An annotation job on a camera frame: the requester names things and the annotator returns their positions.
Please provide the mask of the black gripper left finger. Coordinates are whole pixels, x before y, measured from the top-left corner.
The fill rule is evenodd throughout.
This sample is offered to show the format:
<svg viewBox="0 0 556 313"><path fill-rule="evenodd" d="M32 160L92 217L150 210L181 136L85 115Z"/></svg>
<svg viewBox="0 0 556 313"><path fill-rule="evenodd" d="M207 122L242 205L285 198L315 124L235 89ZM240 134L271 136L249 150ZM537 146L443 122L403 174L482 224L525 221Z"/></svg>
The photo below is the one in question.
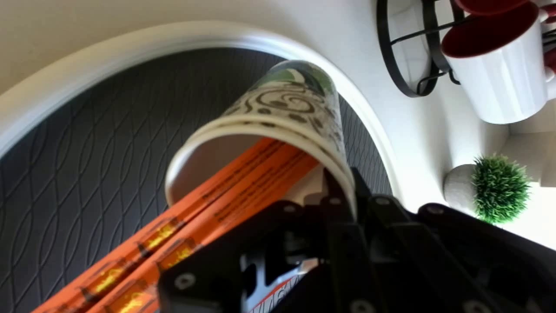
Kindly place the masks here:
<svg viewBox="0 0 556 313"><path fill-rule="evenodd" d="M369 247L339 183L280 200L165 270L162 313L377 313Z"/></svg>

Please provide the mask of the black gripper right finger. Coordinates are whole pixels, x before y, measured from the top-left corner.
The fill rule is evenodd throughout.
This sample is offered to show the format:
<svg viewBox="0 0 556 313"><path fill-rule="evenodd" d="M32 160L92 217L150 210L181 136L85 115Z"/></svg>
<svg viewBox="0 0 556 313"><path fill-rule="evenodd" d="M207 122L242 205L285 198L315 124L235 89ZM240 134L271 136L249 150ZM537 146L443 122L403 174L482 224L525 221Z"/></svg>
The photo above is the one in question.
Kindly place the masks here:
<svg viewBox="0 0 556 313"><path fill-rule="evenodd" d="M409 212L357 181L367 313L556 313L556 252L440 204Z"/></svg>

